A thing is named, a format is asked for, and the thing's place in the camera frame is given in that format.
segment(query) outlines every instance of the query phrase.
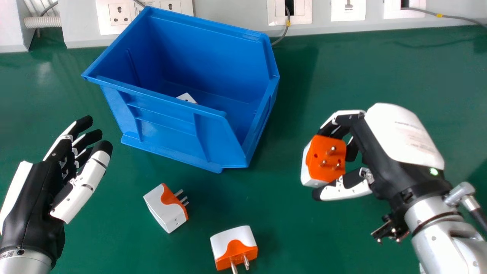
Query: gray cable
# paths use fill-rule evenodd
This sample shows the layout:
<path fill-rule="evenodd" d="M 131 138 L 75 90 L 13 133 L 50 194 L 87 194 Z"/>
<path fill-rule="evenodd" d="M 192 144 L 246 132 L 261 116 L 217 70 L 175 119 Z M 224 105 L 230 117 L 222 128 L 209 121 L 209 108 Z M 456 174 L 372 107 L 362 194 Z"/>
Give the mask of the gray cable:
<path fill-rule="evenodd" d="M 54 2 L 52 4 L 50 4 L 45 10 L 43 10 L 39 17 L 43 17 L 50 9 L 54 8 L 56 5 L 58 4 L 58 2 Z"/>
<path fill-rule="evenodd" d="M 286 8 L 286 14 L 287 14 L 286 28 L 284 29 L 284 33 L 281 35 L 281 37 L 279 37 L 279 39 L 272 42 L 271 46 L 274 46 L 277 43 L 279 43 L 286 36 L 287 29 L 289 29 L 289 23 L 288 22 L 291 21 L 291 13 L 289 12 L 289 9 L 287 8 L 287 6 L 284 6 L 284 7 Z"/>
<path fill-rule="evenodd" d="M 133 0 L 134 2 L 136 2 L 137 4 L 141 5 L 142 7 L 146 7 L 141 1 L 139 0 Z"/>
<path fill-rule="evenodd" d="M 487 26 L 485 24 L 483 24 L 482 22 L 477 21 L 475 19 L 470 19 L 470 18 L 467 18 L 467 17 L 444 15 L 444 14 L 441 14 L 441 13 L 435 13 L 435 12 L 431 12 L 431 11 L 427 11 L 427 10 L 422 10 L 422 9 L 417 9 L 417 8 L 401 8 L 401 9 L 402 10 L 419 11 L 419 12 L 423 12 L 423 13 L 426 13 L 426 14 L 429 14 L 429 15 L 436 16 L 438 18 L 452 18 L 452 19 L 464 20 L 464 21 L 468 21 L 468 22 L 475 23 L 475 24 L 480 25 L 480 26 L 482 26 L 482 27 L 484 27 L 484 28 L 487 29 Z"/>

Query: white corrugated tube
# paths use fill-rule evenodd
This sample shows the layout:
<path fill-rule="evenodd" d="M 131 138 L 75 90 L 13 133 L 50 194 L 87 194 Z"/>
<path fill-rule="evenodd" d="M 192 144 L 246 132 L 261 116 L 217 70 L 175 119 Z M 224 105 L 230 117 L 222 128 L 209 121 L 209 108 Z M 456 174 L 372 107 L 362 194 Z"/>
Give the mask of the white corrugated tube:
<path fill-rule="evenodd" d="M 24 18 L 24 24 L 28 29 L 61 27 L 61 17 L 59 16 L 26 17 Z"/>

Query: robotic hand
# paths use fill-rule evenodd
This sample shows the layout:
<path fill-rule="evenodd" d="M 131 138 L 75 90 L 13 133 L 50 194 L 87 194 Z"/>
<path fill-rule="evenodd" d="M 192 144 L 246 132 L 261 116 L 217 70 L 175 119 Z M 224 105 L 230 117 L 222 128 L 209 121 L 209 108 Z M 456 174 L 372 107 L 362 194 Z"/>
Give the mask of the robotic hand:
<path fill-rule="evenodd" d="M 64 223 L 91 197 L 112 155 L 110 142 L 98 142 L 101 130 L 78 137 L 92 124 L 91 116 L 73 122 L 41 162 L 20 163 L 0 212 L 0 274 L 47 274 L 55 266 Z"/>
<path fill-rule="evenodd" d="M 352 137 L 348 144 L 342 140 Z M 362 154 L 362 167 L 345 172 L 345 162 Z M 402 107 L 377 103 L 367 112 L 335 112 L 304 148 L 301 182 L 318 201 L 373 193 L 391 213 L 372 232 L 378 242 L 400 243 L 412 234 L 421 273 L 487 273 L 487 243 L 464 221 L 462 203 L 487 231 L 487 218 L 463 182 L 452 189 L 444 160 L 417 116 Z"/>

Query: power adapter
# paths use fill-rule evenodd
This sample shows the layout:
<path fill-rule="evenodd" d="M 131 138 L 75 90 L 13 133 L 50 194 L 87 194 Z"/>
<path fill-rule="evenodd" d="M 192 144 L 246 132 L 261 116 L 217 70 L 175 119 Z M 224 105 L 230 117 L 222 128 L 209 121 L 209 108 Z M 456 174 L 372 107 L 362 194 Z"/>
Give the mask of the power adapter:
<path fill-rule="evenodd" d="M 181 200 L 177 197 L 183 190 L 173 194 L 166 184 L 160 184 L 144 195 L 147 207 L 157 222 L 167 233 L 173 232 L 188 220 L 186 206 L 189 204 L 187 197 Z"/>
<path fill-rule="evenodd" d="M 249 261 L 257 258 L 257 243 L 248 225 L 215 234 L 210 242 L 217 270 L 231 268 L 238 274 L 237 265 L 244 264 L 249 270 Z"/>

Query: white wall socket panel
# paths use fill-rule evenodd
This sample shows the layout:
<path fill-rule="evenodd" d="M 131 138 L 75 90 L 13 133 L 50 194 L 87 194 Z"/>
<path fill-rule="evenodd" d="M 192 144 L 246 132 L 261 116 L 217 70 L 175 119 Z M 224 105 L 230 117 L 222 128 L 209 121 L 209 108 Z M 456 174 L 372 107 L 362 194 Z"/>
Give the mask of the white wall socket panel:
<path fill-rule="evenodd" d="M 331 21 L 364 21 L 365 0 L 331 0 Z"/>
<path fill-rule="evenodd" d="M 426 9 L 426 0 L 409 0 L 409 7 Z M 423 18 L 424 13 L 401 10 L 401 0 L 384 0 L 384 19 Z"/>
<path fill-rule="evenodd" d="M 284 0 L 267 0 L 267 21 L 269 26 L 286 25 L 286 9 Z M 291 16 L 291 25 L 311 24 L 313 9 L 311 0 L 294 0 L 294 15 Z"/>
<path fill-rule="evenodd" d="M 140 5 L 133 0 L 95 0 L 98 26 L 101 35 L 121 34 L 141 12 Z M 194 16 L 192 0 L 141 1 L 177 13 Z"/>

